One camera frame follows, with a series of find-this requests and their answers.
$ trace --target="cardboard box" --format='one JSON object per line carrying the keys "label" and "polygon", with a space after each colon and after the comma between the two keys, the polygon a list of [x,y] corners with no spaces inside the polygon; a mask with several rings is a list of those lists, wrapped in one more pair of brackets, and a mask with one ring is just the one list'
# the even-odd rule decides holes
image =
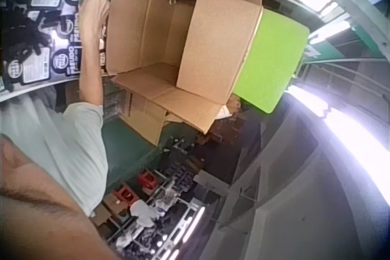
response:
{"label": "cardboard box", "polygon": [[91,220],[97,227],[105,223],[111,216],[110,212],[102,204],[99,204],[93,212],[95,216]]}
{"label": "cardboard box", "polygon": [[146,108],[160,107],[159,117],[165,110],[206,133],[232,92],[261,12],[261,0],[112,0],[107,71],[150,102]]}
{"label": "cardboard box", "polygon": [[139,94],[126,93],[124,112],[119,117],[151,144],[157,146],[163,127],[170,122],[182,122],[164,108]]}
{"label": "cardboard box", "polygon": [[129,206],[120,201],[112,193],[107,194],[103,198],[103,203],[107,206],[107,209],[115,216],[118,216],[122,211],[126,210]]}

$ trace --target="green board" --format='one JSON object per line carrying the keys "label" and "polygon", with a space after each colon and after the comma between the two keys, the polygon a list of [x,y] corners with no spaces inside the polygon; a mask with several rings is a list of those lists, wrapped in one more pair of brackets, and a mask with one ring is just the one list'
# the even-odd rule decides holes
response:
{"label": "green board", "polygon": [[271,113],[297,68],[308,36],[307,27],[264,9],[233,92]]}

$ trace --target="white object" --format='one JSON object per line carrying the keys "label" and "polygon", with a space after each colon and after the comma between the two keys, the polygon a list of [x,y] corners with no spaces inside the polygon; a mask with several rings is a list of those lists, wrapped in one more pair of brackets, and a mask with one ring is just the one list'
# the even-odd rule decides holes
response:
{"label": "white object", "polygon": [[179,250],[175,250],[169,260],[175,260],[177,255],[179,255]]}
{"label": "white object", "polygon": [[324,121],[359,161],[390,205],[390,152],[357,121],[334,108]]}
{"label": "white object", "polygon": [[164,255],[161,257],[161,260],[167,260],[167,258],[169,257],[169,255],[171,254],[171,251],[170,250],[167,250]]}
{"label": "white object", "polygon": [[124,249],[131,243],[132,240],[133,240],[132,231],[127,231],[122,236],[117,238],[115,245],[117,248]]}
{"label": "white object", "polygon": [[222,108],[220,109],[217,117],[215,118],[216,120],[218,119],[224,119],[224,118],[227,118],[227,117],[230,117],[232,114],[230,114],[228,108],[226,107],[226,105],[222,106]]}
{"label": "white object", "polygon": [[158,212],[147,205],[145,201],[139,199],[130,206],[132,216],[138,217],[137,224],[145,228],[150,228],[154,225],[154,220],[160,218]]}
{"label": "white object", "polygon": [[291,85],[288,87],[286,92],[294,96],[299,102],[303,103],[318,117],[324,117],[324,111],[329,107],[328,103],[324,100],[299,88],[298,86]]}
{"label": "white object", "polygon": [[203,206],[198,214],[196,215],[194,221],[192,222],[190,228],[188,229],[187,233],[185,234],[184,238],[183,238],[183,243],[185,243],[186,241],[188,241],[188,239],[190,238],[191,234],[193,233],[193,231],[195,230],[195,227],[197,225],[197,223],[200,221],[200,218],[202,218],[202,215],[203,213],[205,212],[205,207]]}

